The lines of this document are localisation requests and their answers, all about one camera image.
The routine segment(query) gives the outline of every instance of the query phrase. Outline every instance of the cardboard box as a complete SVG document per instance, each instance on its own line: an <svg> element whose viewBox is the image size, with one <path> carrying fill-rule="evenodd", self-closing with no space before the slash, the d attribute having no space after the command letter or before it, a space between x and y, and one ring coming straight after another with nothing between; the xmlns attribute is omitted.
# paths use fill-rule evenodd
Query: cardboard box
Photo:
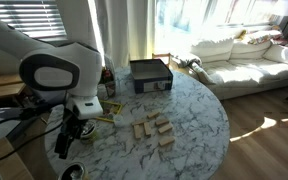
<svg viewBox="0 0 288 180"><path fill-rule="evenodd" d="M135 93L171 90L173 74L160 59L130 61Z"/></svg>

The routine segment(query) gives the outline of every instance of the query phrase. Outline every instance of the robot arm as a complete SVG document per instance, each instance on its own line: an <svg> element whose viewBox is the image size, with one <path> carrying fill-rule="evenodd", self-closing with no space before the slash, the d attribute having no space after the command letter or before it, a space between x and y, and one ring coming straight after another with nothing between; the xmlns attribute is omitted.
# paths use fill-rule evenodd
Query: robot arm
<svg viewBox="0 0 288 180"><path fill-rule="evenodd" d="M33 89L67 90L65 107L73 114L64 122L55 151L67 155L72 138L79 138L83 124L103 113L97 98L102 57L82 44L54 47L32 39L0 21L0 49L21 60L19 73Z"/></svg>

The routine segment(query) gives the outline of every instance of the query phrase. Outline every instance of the white marble tabletop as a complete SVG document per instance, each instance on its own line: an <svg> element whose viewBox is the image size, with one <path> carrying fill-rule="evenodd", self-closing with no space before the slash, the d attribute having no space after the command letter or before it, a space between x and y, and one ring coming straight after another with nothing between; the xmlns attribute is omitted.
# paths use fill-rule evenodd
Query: white marble tabletop
<svg viewBox="0 0 288 180"><path fill-rule="evenodd" d="M118 92L110 100L123 104L124 126L97 121L98 139L89 145L75 140L65 160L54 153L59 129L47 135L45 148L55 172L82 162L90 179L210 178L224 159L230 137L227 115L213 93L195 79L172 71L172 90L135 94L129 68L116 73ZM151 137L142 132L141 139L135 139L131 122L154 110L161 112L156 119L169 119L172 131L159 134L153 119ZM60 122L61 115L53 115L47 129ZM158 141L168 135L175 142L160 147Z"/></svg>

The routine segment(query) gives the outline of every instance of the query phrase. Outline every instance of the white sofa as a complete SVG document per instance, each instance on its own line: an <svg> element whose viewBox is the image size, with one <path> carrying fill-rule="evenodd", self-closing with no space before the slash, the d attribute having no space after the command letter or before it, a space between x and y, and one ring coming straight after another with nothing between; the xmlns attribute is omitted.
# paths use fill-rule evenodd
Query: white sofa
<svg viewBox="0 0 288 180"><path fill-rule="evenodd" d="M288 86L288 48L271 41L200 41L190 53L184 59L174 53L171 68L201 81L220 100Z"/></svg>

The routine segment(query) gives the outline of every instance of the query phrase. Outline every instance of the wooden floor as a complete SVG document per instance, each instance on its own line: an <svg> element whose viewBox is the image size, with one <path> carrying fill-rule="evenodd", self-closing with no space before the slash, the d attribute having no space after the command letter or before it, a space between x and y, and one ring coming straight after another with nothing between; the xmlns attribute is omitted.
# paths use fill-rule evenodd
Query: wooden floor
<svg viewBox="0 0 288 180"><path fill-rule="evenodd" d="M288 88L222 101L230 122L231 142L211 179L288 179ZM43 132L37 121L24 139ZM19 152L36 179L56 179L47 162L43 139Z"/></svg>

